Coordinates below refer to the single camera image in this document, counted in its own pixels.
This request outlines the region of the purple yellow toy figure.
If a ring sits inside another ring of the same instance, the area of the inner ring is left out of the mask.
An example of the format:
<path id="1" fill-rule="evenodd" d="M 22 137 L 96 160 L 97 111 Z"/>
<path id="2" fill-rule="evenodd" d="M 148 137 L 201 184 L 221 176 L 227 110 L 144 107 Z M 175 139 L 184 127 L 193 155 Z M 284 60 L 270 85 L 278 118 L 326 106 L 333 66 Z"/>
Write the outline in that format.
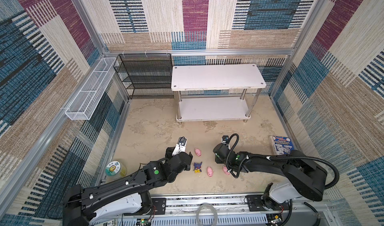
<path id="1" fill-rule="evenodd" d="M 202 164 L 203 164 L 203 162 L 194 163 L 194 172 L 195 173 L 201 173 L 202 172 Z"/>

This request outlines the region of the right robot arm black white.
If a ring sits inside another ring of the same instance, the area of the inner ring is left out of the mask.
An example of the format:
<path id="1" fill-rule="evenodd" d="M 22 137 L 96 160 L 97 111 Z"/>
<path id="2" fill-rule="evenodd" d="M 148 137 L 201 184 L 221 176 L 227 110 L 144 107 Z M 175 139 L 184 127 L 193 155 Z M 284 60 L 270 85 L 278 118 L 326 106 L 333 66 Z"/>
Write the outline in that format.
<path id="1" fill-rule="evenodd" d="M 238 139 L 239 135 L 223 136 L 222 142 L 213 149 L 216 163 L 224 164 L 231 176 L 237 179 L 241 173 L 261 172 L 286 178 L 283 182 L 268 184 L 260 197 L 267 211 L 300 197 L 320 202 L 324 191 L 340 180 L 337 167 L 324 159 L 306 156 L 297 150 L 285 155 L 236 153 L 237 144 L 230 144 L 232 138 Z"/>

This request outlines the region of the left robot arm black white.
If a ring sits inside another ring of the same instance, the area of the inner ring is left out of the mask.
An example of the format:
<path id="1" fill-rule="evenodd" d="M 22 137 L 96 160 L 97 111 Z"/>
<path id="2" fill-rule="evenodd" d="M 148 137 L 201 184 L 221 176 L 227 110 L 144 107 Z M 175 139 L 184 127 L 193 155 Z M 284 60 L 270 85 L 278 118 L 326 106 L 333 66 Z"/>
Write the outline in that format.
<path id="1" fill-rule="evenodd" d="M 135 173 L 101 186 L 71 187 L 63 199 L 63 225 L 87 226 L 98 209 L 132 194 L 148 195 L 149 190 L 174 182 L 178 174 L 191 169 L 192 159 L 191 153 L 180 152 L 150 161 Z"/>

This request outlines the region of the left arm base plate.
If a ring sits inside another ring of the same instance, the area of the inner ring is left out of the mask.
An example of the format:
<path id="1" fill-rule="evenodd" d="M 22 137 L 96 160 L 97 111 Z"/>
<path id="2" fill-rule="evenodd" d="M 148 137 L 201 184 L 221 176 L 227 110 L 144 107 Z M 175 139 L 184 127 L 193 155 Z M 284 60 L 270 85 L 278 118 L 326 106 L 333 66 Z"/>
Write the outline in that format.
<path id="1" fill-rule="evenodd" d="M 139 210 L 136 213 L 123 213 L 123 216 L 150 216 L 150 215 L 164 215 L 166 211 L 166 198 L 155 197 L 152 198 L 152 206 L 146 210 Z"/>

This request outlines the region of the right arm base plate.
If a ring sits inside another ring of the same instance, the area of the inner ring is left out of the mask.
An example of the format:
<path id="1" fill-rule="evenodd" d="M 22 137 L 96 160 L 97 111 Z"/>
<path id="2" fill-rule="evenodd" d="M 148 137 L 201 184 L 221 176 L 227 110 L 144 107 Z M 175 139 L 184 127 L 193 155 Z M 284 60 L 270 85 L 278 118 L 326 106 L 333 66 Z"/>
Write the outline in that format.
<path id="1" fill-rule="evenodd" d="M 277 203 L 270 197 L 264 198 L 261 194 L 245 196 L 245 203 L 249 207 L 250 212 L 266 212 L 266 211 L 279 211 L 289 210 L 290 204 L 288 201 L 284 203 Z"/>

